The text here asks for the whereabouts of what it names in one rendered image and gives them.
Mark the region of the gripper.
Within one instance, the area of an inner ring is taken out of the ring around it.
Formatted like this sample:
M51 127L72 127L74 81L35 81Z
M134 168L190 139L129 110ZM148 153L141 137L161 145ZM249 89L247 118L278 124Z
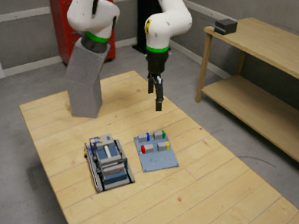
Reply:
M148 94L153 93L153 88L155 85L156 89L156 111L162 111L162 101L163 98L163 86L162 86L162 78L161 73L165 70L165 63L162 64L153 64L148 62ZM154 73L153 73L154 72ZM156 82L156 83L155 83Z

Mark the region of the grey metal bar with blue end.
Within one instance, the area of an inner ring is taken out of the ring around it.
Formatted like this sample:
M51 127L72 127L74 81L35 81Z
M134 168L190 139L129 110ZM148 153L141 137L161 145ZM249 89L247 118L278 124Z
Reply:
M150 135L149 133L142 133L138 134L138 140L139 142L146 142L150 140Z

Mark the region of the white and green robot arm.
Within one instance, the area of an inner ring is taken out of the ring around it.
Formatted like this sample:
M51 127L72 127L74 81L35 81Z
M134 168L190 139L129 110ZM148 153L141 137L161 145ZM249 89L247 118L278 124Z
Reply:
M191 15L182 0L159 0L159 3L163 13L150 16L144 27L144 56L153 64L166 62L171 55L168 52L169 38L186 33L192 25ZM106 0L72 0L67 21L77 30L76 34L81 37L81 44L87 50L105 53L119 14L119 8Z

